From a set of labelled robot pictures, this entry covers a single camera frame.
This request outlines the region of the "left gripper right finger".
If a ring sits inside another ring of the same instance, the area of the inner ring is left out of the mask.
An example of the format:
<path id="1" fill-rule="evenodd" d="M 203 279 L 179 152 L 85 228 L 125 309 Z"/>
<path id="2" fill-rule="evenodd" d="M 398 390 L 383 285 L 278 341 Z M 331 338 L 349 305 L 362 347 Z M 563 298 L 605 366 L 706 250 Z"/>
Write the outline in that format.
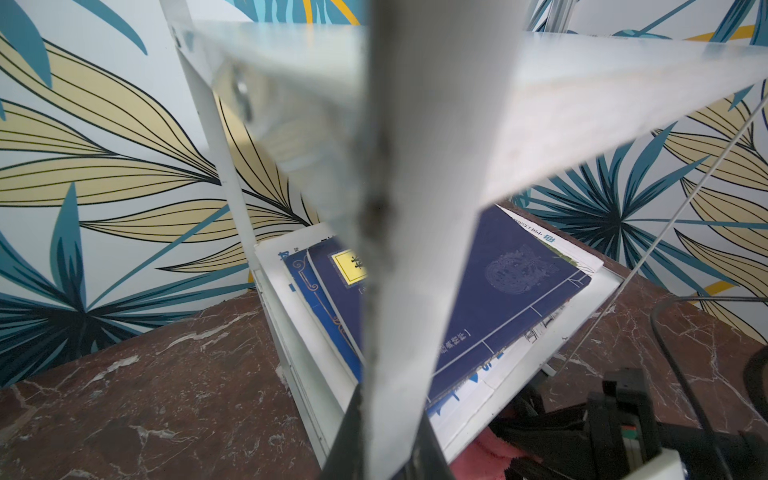
<path id="1" fill-rule="evenodd" d="M 426 414 L 420 421 L 409 460 L 409 478 L 424 480 L 455 478 Z"/>

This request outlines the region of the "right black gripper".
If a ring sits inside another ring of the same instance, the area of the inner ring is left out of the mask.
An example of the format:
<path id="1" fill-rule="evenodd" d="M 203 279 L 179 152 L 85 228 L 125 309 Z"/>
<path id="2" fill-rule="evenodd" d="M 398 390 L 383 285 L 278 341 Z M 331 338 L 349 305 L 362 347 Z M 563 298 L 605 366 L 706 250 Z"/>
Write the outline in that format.
<path id="1" fill-rule="evenodd" d="M 728 466 L 736 479 L 767 476 L 767 443 L 753 433 L 717 433 L 657 421 L 643 373 L 608 373 L 581 404 L 545 411 L 539 392 L 525 387 L 513 413 L 490 424 L 501 440 L 523 452 L 510 479 L 622 479 L 663 450 L 679 454 L 687 479 L 719 479 Z"/>

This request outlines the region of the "white two-tier bookshelf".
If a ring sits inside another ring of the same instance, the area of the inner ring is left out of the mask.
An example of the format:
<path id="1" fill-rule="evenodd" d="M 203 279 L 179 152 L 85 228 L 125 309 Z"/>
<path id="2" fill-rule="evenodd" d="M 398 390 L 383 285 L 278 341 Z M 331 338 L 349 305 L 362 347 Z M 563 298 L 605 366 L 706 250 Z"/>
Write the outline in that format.
<path id="1" fill-rule="evenodd" d="M 764 79 L 759 46 L 536 34 L 525 1 L 373 1 L 365 27 L 163 14 L 222 100 L 362 257 L 362 479 L 409 478 L 481 210 Z"/>

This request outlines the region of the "pink fluffy cloth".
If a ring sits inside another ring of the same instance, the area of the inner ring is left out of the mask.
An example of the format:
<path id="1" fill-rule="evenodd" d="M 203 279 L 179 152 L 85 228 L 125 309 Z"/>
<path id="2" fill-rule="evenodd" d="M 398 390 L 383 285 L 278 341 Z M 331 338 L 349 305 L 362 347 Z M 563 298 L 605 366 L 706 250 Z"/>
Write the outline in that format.
<path id="1" fill-rule="evenodd" d="M 511 462 L 525 456 L 486 427 L 450 464 L 450 470 L 458 480 L 504 480 Z"/>

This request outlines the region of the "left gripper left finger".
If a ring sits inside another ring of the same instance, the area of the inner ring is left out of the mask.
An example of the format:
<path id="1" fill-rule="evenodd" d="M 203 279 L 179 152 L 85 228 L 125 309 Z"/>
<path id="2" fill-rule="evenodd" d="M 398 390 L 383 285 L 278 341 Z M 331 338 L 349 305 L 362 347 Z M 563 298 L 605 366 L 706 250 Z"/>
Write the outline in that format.
<path id="1" fill-rule="evenodd" d="M 355 387 L 319 480 L 363 478 L 362 385 Z"/>

